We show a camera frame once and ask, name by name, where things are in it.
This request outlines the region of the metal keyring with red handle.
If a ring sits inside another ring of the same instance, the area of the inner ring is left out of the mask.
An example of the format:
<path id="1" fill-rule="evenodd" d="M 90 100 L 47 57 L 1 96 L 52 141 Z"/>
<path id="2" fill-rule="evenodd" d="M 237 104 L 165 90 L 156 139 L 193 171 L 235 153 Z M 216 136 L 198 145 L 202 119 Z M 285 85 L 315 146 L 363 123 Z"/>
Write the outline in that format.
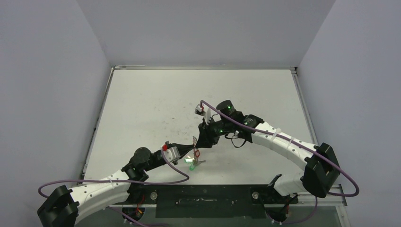
<path id="1" fill-rule="evenodd" d="M 199 160 L 199 157 L 200 157 L 201 153 L 200 153 L 199 149 L 195 147 L 195 145 L 197 143 L 197 139 L 195 137 L 193 137 L 192 139 L 193 139 L 193 145 L 194 145 L 194 148 L 193 148 L 193 156 L 194 157 L 193 157 L 193 162 L 192 162 L 192 164 L 190 166 L 190 169 L 194 170 L 200 164 L 205 163 L 206 160 Z"/>

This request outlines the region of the aluminium front rail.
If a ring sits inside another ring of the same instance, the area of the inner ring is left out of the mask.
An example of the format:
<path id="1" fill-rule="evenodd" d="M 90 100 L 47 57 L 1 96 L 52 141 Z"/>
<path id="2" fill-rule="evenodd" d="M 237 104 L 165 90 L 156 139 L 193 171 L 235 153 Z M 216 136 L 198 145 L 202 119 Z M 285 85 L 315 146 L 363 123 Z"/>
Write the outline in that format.
<path id="1" fill-rule="evenodd" d="M 265 207 L 282 207 L 285 204 L 312 206 L 315 198 L 307 192 L 282 197 L 265 185 L 144 185 L 135 192 L 117 194 L 106 198 L 109 206 L 120 207 L 161 207 L 161 206 L 200 206 L 200 205 L 246 205 L 262 204 Z"/>

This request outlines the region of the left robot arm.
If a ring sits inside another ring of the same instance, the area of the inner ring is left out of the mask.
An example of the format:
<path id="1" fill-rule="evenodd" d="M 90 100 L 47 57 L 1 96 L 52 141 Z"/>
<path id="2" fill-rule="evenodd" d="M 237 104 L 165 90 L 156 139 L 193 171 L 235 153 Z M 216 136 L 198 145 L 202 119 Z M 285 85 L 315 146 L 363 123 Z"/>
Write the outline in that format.
<path id="1" fill-rule="evenodd" d="M 148 171 L 165 164 L 174 167 L 177 161 L 195 146 L 166 142 L 156 152 L 146 147 L 135 150 L 128 163 L 101 180 L 78 180 L 68 188 L 61 180 L 59 187 L 45 196 L 37 211 L 44 227 L 73 227 L 82 219 L 110 205 L 127 201 L 134 204 L 141 198 L 140 186 L 147 184 Z"/>

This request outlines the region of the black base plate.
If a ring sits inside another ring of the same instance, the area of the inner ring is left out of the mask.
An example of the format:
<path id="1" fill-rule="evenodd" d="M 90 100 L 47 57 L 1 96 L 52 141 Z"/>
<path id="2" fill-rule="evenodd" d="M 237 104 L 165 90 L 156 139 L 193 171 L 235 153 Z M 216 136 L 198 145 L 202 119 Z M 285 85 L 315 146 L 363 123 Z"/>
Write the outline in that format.
<path id="1" fill-rule="evenodd" d="M 266 218 L 285 217 L 297 196 L 281 196 L 271 186 L 254 185 L 144 185 L 120 205 L 128 214 L 155 209 L 156 218 Z"/>

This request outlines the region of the key with red tag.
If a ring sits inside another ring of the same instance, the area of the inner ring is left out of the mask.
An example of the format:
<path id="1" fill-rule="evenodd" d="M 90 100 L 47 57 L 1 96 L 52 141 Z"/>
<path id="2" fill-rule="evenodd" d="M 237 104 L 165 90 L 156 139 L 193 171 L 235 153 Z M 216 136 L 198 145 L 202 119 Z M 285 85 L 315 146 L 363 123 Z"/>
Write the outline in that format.
<path id="1" fill-rule="evenodd" d="M 200 153 L 199 149 L 196 148 L 196 149 L 194 149 L 193 154 L 194 154 L 195 158 L 199 158 L 201 153 Z"/>

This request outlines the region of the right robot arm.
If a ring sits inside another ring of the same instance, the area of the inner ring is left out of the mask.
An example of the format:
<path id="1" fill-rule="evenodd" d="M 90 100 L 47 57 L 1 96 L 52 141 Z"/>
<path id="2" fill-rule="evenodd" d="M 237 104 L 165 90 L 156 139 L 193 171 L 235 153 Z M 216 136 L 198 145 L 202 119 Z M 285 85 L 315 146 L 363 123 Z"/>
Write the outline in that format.
<path id="1" fill-rule="evenodd" d="M 298 192 L 309 192 L 325 198 L 340 172 L 333 148 L 322 143 L 315 145 L 302 142 L 275 128 L 262 118 L 252 114 L 244 115 L 237 111 L 230 100 L 218 104 L 216 111 L 220 116 L 215 121 L 210 109 L 198 104 L 195 113 L 203 116 L 199 124 L 196 148 L 211 148 L 221 136 L 232 133 L 236 138 L 266 147 L 297 165 L 301 172 L 293 175 L 279 174 L 269 184 L 267 196 L 274 203 Z"/>

